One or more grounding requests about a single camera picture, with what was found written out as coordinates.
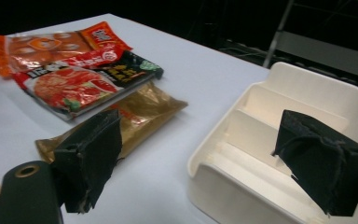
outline white table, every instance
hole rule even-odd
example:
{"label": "white table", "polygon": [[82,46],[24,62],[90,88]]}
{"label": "white table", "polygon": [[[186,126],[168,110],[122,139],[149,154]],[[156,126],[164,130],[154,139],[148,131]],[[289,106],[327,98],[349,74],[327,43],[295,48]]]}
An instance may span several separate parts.
{"label": "white table", "polygon": [[[155,84],[188,107],[138,146],[114,170],[87,214],[62,214],[65,224],[215,223],[186,196],[190,155],[247,87],[269,70],[110,14],[34,30],[47,34],[108,21],[133,52],[164,70]],[[4,174],[40,160],[34,140],[62,134],[97,113],[65,122],[36,104],[13,80],[0,78],[0,183]]]}

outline food package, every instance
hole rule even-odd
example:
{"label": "food package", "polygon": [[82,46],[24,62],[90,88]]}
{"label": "food package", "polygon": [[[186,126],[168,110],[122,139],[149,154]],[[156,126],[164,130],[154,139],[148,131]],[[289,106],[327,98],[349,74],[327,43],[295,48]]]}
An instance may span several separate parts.
{"label": "food package", "polygon": [[[65,59],[15,73],[13,78],[39,104],[59,118],[69,120],[147,80],[162,76],[161,67],[131,51],[113,47],[96,51],[86,54],[101,57],[88,60],[87,55],[81,54],[74,60]],[[84,66],[72,66],[74,63]]]}
{"label": "food package", "polygon": [[77,54],[116,45],[131,50],[106,21],[79,31],[42,35],[0,35],[0,76],[25,72]]}
{"label": "food package", "polygon": [[[148,81],[137,91],[106,107],[102,112],[116,109],[121,115],[120,131],[123,148],[118,159],[126,158],[148,136],[186,106],[187,102],[173,98],[155,86],[153,81]],[[36,140],[35,144],[42,160],[54,162],[54,150],[82,124],[61,135]]]}

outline plastic tray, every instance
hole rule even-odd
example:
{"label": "plastic tray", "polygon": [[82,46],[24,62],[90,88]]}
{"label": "plastic tray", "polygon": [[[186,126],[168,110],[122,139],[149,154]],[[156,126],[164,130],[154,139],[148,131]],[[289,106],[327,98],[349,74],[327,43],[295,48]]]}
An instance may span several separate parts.
{"label": "plastic tray", "polygon": [[188,196],[220,223],[358,223],[330,217],[271,156],[284,109],[324,122],[358,142],[358,88],[288,63],[237,100],[188,161]]}

